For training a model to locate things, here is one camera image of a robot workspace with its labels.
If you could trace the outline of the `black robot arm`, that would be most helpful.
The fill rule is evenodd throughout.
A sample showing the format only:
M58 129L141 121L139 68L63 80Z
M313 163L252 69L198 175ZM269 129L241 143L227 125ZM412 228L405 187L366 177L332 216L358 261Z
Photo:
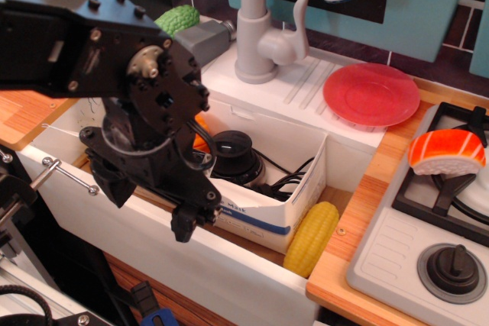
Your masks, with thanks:
M100 127L85 127L97 185L122 206L137 187L174 204L171 228L186 243L218 218L221 196L194 140L209 91L193 55L130 0L1 0L1 87L54 98L102 100Z

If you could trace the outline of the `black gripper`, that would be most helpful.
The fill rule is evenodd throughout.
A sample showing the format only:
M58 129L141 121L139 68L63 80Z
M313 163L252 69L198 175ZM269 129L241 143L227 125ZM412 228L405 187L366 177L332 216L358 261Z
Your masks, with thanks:
M209 109L208 99L164 104L144 98L148 118L124 99L104 98L102 105L101 127L85 127L79 137L107 198L121 208L141 186L169 200L176 205L170 224L180 243L188 243L197 226L214 224L221 196L204 173L212 164L193 155L196 133L203 130L195 116Z

